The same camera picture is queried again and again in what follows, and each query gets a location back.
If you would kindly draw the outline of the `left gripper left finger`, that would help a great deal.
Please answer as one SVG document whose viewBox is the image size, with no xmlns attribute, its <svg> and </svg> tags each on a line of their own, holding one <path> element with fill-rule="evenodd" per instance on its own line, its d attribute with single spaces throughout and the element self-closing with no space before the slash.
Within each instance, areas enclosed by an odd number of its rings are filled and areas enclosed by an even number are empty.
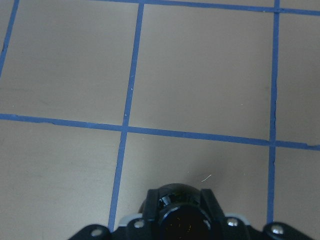
<svg viewBox="0 0 320 240">
<path fill-rule="evenodd" d="M 160 224 L 159 199 L 160 191 L 158 189 L 148 190 L 142 211 L 143 219 L 155 225 Z"/>
</svg>

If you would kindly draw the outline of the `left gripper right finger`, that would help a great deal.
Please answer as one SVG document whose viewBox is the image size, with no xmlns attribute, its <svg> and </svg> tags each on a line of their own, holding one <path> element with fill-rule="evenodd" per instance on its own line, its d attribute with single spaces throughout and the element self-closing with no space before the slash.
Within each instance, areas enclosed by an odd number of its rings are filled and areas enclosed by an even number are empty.
<svg viewBox="0 0 320 240">
<path fill-rule="evenodd" d="M 200 190 L 201 223 L 207 228 L 220 228 L 225 219 L 225 214 L 218 203 L 213 191 L 208 188 Z"/>
</svg>

